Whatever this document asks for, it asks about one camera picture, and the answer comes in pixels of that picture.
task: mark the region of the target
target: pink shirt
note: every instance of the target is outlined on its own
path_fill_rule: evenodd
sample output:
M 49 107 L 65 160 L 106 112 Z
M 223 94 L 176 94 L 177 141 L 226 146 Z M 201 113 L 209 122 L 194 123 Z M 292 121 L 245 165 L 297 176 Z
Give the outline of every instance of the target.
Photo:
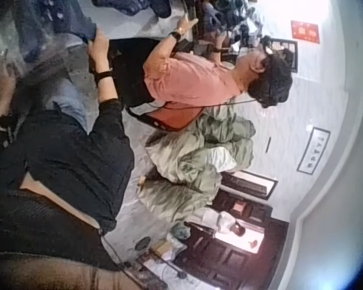
M 193 54 L 176 53 L 156 76 L 144 72 L 146 87 L 156 100 L 211 106 L 240 94 L 227 68 Z

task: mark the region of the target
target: black frame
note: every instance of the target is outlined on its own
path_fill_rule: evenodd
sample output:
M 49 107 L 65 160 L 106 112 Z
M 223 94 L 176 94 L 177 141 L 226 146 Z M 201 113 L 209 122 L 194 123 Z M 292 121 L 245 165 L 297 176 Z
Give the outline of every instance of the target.
M 301 164 L 302 164 L 302 163 L 303 163 L 303 161 L 304 161 L 304 158 L 305 158 L 306 153 L 308 152 L 309 145 L 310 145 L 310 141 L 312 140 L 312 137 L 313 137 L 313 134 L 315 133 L 315 130 L 318 130 L 318 131 L 321 131 L 321 132 L 328 133 L 328 138 L 327 138 L 327 141 L 325 142 L 325 146 L 324 146 L 324 148 L 322 149 L 322 151 L 321 151 L 321 153 L 320 153 L 319 160 L 317 160 L 317 163 L 316 163 L 316 165 L 313 167 L 312 172 L 311 172 L 311 173 L 309 173 L 309 172 L 305 172 L 305 171 L 300 170 L 300 166 L 301 166 Z M 313 127 L 313 128 L 312 128 L 312 131 L 311 131 L 311 133 L 310 133 L 310 135 L 309 135 L 309 140 L 308 140 L 308 143 L 307 143 L 307 147 L 305 148 L 304 153 L 302 154 L 302 157 L 301 157 L 301 161 L 300 161 L 300 163 L 299 163 L 299 164 L 298 164 L 298 166 L 297 166 L 297 171 L 298 171 L 298 172 L 305 173 L 305 174 L 308 174 L 308 175 L 313 175 L 313 174 L 314 174 L 314 172 L 315 172 L 315 170 L 316 170 L 317 166 L 319 165 L 319 162 L 320 162 L 320 160 L 321 160 L 321 158 L 322 158 L 322 155 L 324 154 L 324 151 L 325 151 L 325 149 L 327 148 L 327 145 L 328 145 L 328 142 L 329 142 L 329 138 L 330 138 L 330 137 L 331 137 L 331 131 L 328 131 L 328 130 L 325 130 L 325 129 L 321 129 L 321 128 L 318 128 L 318 127 Z
M 274 46 L 275 43 L 280 44 L 281 46 L 289 49 L 291 52 L 294 53 L 294 58 L 293 58 L 293 62 L 292 62 L 292 72 L 297 73 L 298 72 L 298 46 L 297 46 L 297 41 L 287 40 L 287 39 L 280 39 L 280 38 L 271 38 L 272 48 L 274 48 L 273 46 Z M 290 45 L 294 45 L 294 47 L 295 47 L 294 51 L 290 49 Z
M 228 172 L 222 172 L 222 183 L 221 184 L 226 186 L 226 187 L 229 187 L 230 189 L 234 189 L 234 190 L 237 190 L 239 192 L 245 193 L 247 195 L 251 195 L 251 196 L 254 196 L 256 198 L 260 198 L 260 199 L 263 199 L 263 200 L 267 201 L 270 198 L 270 196 L 272 195 L 274 189 L 276 188 L 276 186 L 278 184 L 278 180 L 268 178 L 268 177 L 265 177 L 265 176 L 261 176 L 261 175 L 255 174 L 255 173 L 251 173 L 251 172 L 248 172 L 248 171 L 245 171 L 245 170 L 241 170 L 241 172 L 256 176 L 256 177 L 261 178 L 261 179 L 265 179 L 267 181 L 272 181 L 273 182 L 272 189 L 270 190 L 270 192 L 267 193 L 267 195 L 263 195 L 263 194 L 258 194 L 258 191 L 253 190 L 252 188 L 247 188 L 247 187 L 242 188 L 241 185 L 237 184 L 235 182 L 235 180 L 234 180 L 235 178 L 236 179 L 241 179 L 241 178 L 238 178 L 238 177 L 236 177 L 236 176 L 234 176 L 234 175 L 232 175 L 231 173 L 228 173 Z

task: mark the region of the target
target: cable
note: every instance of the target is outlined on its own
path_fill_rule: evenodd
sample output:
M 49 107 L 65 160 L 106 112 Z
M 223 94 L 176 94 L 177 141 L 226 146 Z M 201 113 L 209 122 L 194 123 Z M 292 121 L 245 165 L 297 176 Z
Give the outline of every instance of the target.
M 150 103 L 148 103 L 148 105 L 150 105 L 153 108 L 156 109 L 168 109 L 168 110 L 187 110 L 187 109 L 197 109 L 197 108 L 212 108 L 212 107 L 220 107 L 220 106 L 232 106 L 232 105 L 239 105 L 239 104 L 245 104 L 245 103 L 251 103 L 251 102 L 255 102 L 256 100 L 249 100 L 249 101 L 238 101 L 236 103 L 225 103 L 225 104 L 219 104 L 219 105 L 210 105 L 210 106 L 193 106 L 193 107 L 185 107 L 185 108 L 167 108 L 166 104 L 165 106 L 162 107 L 158 107 L 158 106 L 154 106 Z
M 121 271 L 127 276 L 127 278 L 132 280 L 133 283 L 135 283 L 137 286 L 139 286 L 141 288 L 142 286 L 137 281 L 135 281 L 130 275 L 128 275 L 128 273 L 125 271 L 125 263 L 122 261 L 120 256 L 117 254 L 117 251 L 111 246 L 111 244 L 108 242 L 108 240 L 105 239 L 104 236 L 101 236 L 101 239 L 109 246 L 109 248 L 111 248 L 111 250 L 116 255 L 116 257 L 121 261 L 120 262 L 120 264 L 122 264 Z

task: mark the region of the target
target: red poster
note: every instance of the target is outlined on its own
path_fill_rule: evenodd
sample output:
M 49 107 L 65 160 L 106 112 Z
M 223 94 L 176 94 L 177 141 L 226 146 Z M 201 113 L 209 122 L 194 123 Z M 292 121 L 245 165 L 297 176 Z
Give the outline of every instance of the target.
M 319 26 L 317 24 L 306 23 L 301 21 L 291 21 L 292 23 L 292 37 L 294 39 L 306 40 L 320 43 Z

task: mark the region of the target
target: black watch strap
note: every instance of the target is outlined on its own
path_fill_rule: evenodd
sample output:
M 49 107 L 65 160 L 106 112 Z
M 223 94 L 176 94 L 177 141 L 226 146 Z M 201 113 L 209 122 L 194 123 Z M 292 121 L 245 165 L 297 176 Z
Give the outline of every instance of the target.
M 0 127 L 6 129 L 13 124 L 13 116 L 0 116 Z
M 113 77 L 113 71 L 103 71 L 103 72 L 100 72 L 99 74 L 96 73 L 94 75 L 96 84 L 98 85 L 99 81 L 104 79 L 105 77 Z
M 176 39 L 177 42 L 182 38 L 182 35 L 176 31 L 172 31 L 169 35 L 172 35 L 173 38 Z
M 212 52 L 213 53 L 221 53 L 222 52 L 222 49 L 221 48 L 212 47 Z

